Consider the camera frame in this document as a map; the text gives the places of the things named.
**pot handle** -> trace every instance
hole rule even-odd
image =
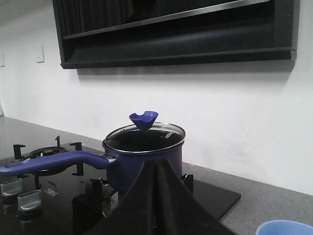
[[[105,156],[105,154],[96,155],[86,151],[71,151],[1,166],[0,175],[17,176],[75,163],[86,163],[96,169],[105,169],[116,160],[116,157]]]

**blue bowl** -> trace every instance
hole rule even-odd
[[[289,220],[273,220],[258,227],[256,235],[313,235],[313,227]]]

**silver knob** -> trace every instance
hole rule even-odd
[[[18,195],[23,191],[22,179],[14,179],[0,184],[1,196],[11,197]]]
[[[19,211],[32,211],[41,205],[41,191],[35,190],[18,196]]]

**gray countertop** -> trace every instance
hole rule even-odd
[[[100,140],[0,117],[0,159],[14,155],[13,144],[26,145],[22,153],[27,153],[55,145],[58,135],[61,143],[81,141],[84,146],[103,150]],[[253,235],[260,224],[275,219],[313,224],[313,196],[187,163],[183,163],[183,172],[242,195],[240,201],[221,219],[224,225],[239,235]]]

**blue silicone knob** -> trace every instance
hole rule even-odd
[[[132,120],[139,130],[145,131],[152,127],[157,116],[157,112],[145,111],[143,115],[138,115],[136,113],[130,114],[129,119]]]

